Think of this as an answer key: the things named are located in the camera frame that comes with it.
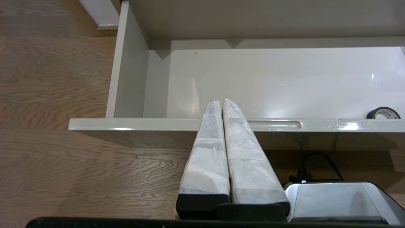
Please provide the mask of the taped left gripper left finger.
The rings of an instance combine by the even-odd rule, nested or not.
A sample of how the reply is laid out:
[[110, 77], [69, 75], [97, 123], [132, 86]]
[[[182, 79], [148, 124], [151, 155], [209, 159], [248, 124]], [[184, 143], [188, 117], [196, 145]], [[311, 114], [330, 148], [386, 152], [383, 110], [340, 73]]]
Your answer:
[[204, 111], [184, 168], [175, 205], [176, 219], [212, 219], [212, 211], [230, 202], [230, 179], [220, 101]]

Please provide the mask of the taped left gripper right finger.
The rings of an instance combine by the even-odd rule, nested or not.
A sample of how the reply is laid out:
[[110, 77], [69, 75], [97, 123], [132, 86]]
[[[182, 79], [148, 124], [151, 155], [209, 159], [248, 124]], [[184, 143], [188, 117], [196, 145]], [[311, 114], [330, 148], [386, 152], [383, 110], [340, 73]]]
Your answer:
[[222, 118], [232, 203], [279, 204], [288, 215], [289, 200], [241, 108], [226, 98]]

